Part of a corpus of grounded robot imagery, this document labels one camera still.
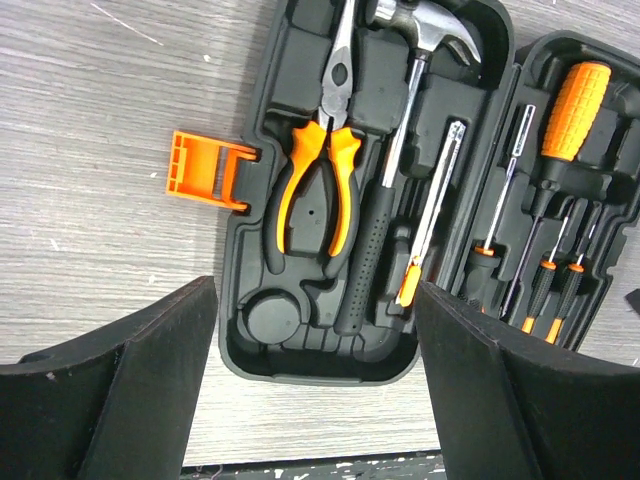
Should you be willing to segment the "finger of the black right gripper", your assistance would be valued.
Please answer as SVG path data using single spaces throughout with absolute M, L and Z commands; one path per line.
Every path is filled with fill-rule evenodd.
M 625 301 L 632 311 L 640 314 L 640 289 L 636 288 L 625 295 Z

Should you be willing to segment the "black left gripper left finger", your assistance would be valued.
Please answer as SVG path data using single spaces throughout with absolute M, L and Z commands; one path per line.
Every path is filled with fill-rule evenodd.
M 1 368 L 5 479 L 176 479 L 218 298 L 201 276 Z

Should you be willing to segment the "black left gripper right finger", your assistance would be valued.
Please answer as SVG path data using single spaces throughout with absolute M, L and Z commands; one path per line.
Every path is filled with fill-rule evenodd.
M 450 479 L 635 479 L 639 371 L 557 347 L 422 283 L 415 323 Z

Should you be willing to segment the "small precision screwdriver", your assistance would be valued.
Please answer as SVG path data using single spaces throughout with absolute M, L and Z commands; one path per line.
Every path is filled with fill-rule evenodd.
M 526 334 L 532 333 L 535 321 L 540 314 L 540 311 L 549 293 L 555 272 L 557 270 L 555 257 L 557 256 L 558 248 L 565 236 L 567 226 L 574 210 L 575 202 L 572 202 L 567 209 L 566 215 L 563 218 L 561 228 L 549 256 L 547 258 L 543 257 L 541 259 L 538 270 L 536 271 L 536 275 L 532 283 L 532 293 L 527 307 L 526 318 L 522 326 L 522 331 Z
M 566 319 L 571 306 L 575 300 L 576 294 L 580 287 L 585 268 L 583 266 L 584 257 L 586 255 L 591 239 L 593 238 L 598 221 L 594 220 L 590 223 L 588 229 L 585 230 L 576 248 L 576 259 L 567 265 L 566 275 L 563 277 L 561 296 L 554 314 L 553 323 L 545 338 L 550 344 L 555 344 L 562 330 L 564 320 Z

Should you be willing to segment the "black handled screwdriver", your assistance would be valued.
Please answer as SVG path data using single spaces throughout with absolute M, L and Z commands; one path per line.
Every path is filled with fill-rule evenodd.
M 501 260 L 495 254 L 494 237 L 502 218 L 507 195 L 511 188 L 514 172 L 529 136 L 531 125 L 535 118 L 537 107 L 526 104 L 523 107 L 515 139 L 506 167 L 505 180 L 496 202 L 487 237 L 482 244 L 476 245 L 468 256 L 464 270 L 464 280 L 458 297 L 480 312 L 485 312 L 485 295 L 489 279 L 493 271 L 500 265 Z

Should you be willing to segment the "orange handled screwdriver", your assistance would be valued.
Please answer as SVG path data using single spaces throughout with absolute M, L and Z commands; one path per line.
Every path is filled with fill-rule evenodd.
M 584 61 L 570 68 L 548 119 L 541 147 L 543 158 L 565 163 L 575 159 L 600 110 L 611 75 L 611 67 L 603 62 Z M 552 196 L 550 187 L 540 187 L 534 197 L 531 207 L 532 227 L 502 305 L 501 319 L 507 316 L 511 307 L 539 223 Z

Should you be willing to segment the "black plastic tool case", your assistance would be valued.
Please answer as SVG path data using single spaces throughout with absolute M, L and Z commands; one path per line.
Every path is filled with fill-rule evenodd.
M 415 296 L 396 304 L 452 121 L 466 125 L 437 218 L 420 282 L 458 297 L 472 249 L 487 237 L 523 107 L 537 107 L 493 247 L 500 265 L 489 279 L 485 312 L 522 330 L 532 283 L 553 248 L 568 207 L 575 210 L 558 248 L 549 293 L 530 335 L 545 340 L 567 265 L 590 223 L 585 272 L 556 345 L 581 345 L 610 288 L 609 269 L 625 244 L 623 230 L 639 217 L 639 60 L 573 31 L 554 31 L 517 48 L 511 19 L 497 1 L 432 1 L 450 10 L 475 40 L 482 62 L 465 65 L 446 44 L 432 54 L 420 83 L 395 178 L 391 222 L 378 262 L 364 324 L 354 336 L 334 323 L 349 276 L 351 254 L 334 278 L 323 275 L 337 213 L 332 172 L 296 191 L 284 272 L 272 274 L 263 243 L 265 208 L 287 165 L 292 130 L 314 116 L 321 77 L 345 1 L 282 1 L 277 5 L 240 144 L 176 131 L 170 149 L 169 194 L 227 208 L 219 294 L 219 349 L 236 375 L 305 385 L 384 385 L 401 378 L 420 348 Z M 360 219 L 408 92 L 413 50 L 396 30 L 367 22 L 371 1 L 354 1 L 355 76 L 347 125 L 361 140 L 355 177 Z M 556 96 L 570 68 L 597 61 L 612 69 L 600 110 L 572 162 L 541 156 Z M 540 187 L 553 193 L 504 319 L 502 305 L 532 227 Z

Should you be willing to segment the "orange black pliers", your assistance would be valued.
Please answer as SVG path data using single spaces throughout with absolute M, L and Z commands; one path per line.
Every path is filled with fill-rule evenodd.
M 355 161 L 361 140 L 347 125 L 355 82 L 352 54 L 355 16 L 356 3 L 345 1 L 322 72 L 319 106 L 305 126 L 292 130 L 293 145 L 287 165 L 278 175 L 265 208 L 264 254 L 267 268 L 274 275 L 283 273 L 286 266 L 291 210 L 299 199 L 296 191 L 316 175 L 324 179 L 327 172 L 333 173 L 335 189 L 330 201 L 337 204 L 334 230 L 326 252 L 320 256 L 325 277 L 337 276 L 356 240 L 360 211 Z

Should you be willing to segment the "black handled claw hammer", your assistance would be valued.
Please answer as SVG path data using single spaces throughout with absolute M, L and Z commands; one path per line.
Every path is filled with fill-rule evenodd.
M 361 215 L 349 276 L 334 323 L 335 333 L 341 336 L 358 334 L 364 324 L 377 265 L 391 222 L 394 183 L 403 145 L 420 83 L 432 54 L 441 44 L 446 44 L 459 62 L 465 65 L 482 62 L 475 40 L 459 18 L 432 1 L 371 1 L 367 6 L 367 22 L 399 32 L 413 50 L 413 63 L 408 75 L 406 103 L 384 157 L 381 180 L 370 188 Z

